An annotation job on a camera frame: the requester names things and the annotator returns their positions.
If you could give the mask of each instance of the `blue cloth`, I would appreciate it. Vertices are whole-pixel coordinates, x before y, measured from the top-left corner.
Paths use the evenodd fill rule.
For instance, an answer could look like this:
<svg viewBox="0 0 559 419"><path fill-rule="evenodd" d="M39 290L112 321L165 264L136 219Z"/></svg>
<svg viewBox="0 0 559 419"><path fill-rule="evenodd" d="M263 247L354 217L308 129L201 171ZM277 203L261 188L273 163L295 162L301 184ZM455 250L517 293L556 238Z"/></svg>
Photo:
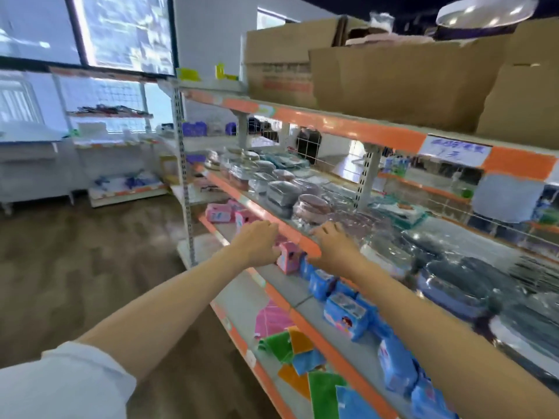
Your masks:
<svg viewBox="0 0 559 419"><path fill-rule="evenodd" d="M317 349L307 351L305 353L299 353L293 356L292 365L295 368L297 375L301 376L307 372L310 372L317 366L324 365L326 359L322 356L322 353Z"/></svg>
<svg viewBox="0 0 559 419"><path fill-rule="evenodd" d="M381 419L354 389L336 385L336 397L340 419Z"/></svg>

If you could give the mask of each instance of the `window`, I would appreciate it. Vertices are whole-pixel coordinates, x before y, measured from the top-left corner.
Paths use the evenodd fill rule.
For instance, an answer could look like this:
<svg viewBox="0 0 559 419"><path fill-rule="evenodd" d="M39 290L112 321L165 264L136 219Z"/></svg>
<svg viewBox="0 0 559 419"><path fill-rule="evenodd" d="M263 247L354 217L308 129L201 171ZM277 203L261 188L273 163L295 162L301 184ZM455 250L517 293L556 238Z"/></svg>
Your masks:
<svg viewBox="0 0 559 419"><path fill-rule="evenodd" d="M90 66L172 75L167 0L74 0Z"/></svg>

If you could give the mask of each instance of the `handwritten sign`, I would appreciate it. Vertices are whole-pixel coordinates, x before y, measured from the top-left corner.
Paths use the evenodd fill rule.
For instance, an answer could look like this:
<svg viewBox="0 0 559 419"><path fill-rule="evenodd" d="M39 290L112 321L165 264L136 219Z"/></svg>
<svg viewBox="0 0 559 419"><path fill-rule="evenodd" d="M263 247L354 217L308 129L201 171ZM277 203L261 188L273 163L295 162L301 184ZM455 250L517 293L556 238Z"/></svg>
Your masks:
<svg viewBox="0 0 559 419"><path fill-rule="evenodd" d="M491 146L488 145L427 135L418 154L479 168L489 153L491 153Z"/></svg>

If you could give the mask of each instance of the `forearm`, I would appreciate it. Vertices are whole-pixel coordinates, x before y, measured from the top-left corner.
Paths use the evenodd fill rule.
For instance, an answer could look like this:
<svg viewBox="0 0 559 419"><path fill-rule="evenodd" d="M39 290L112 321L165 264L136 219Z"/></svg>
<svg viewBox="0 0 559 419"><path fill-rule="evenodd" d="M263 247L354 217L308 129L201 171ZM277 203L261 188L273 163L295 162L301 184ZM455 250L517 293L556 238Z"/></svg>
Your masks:
<svg viewBox="0 0 559 419"><path fill-rule="evenodd" d="M363 256L351 276L464 419L551 419L559 398L484 338Z"/></svg>
<svg viewBox="0 0 559 419"><path fill-rule="evenodd" d="M158 285L107 317L77 341L111 355L138 380L177 343L227 283L245 268L245 259L227 246L211 261Z"/></svg>

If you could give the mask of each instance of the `green towel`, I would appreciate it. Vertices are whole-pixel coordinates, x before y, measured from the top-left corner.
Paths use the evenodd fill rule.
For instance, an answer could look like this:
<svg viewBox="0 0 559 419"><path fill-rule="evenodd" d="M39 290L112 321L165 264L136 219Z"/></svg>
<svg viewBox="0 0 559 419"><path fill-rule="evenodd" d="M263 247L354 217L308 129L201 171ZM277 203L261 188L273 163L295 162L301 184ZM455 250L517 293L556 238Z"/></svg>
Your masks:
<svg viewBox="0 0 559 419"><path fill-rule="evenodd" d="M309 372L312 415L314 419L339 419L336 385L347 385L340 375L328 372Z"/></svg>
<svg viewBox="0 0 559 419"><path fill-rule="evenodd" d="M284 331L262 338L258 342L258 350L274 354L276 359L282 363L291 363L293 360L293 347L289 331Z"/></svg>

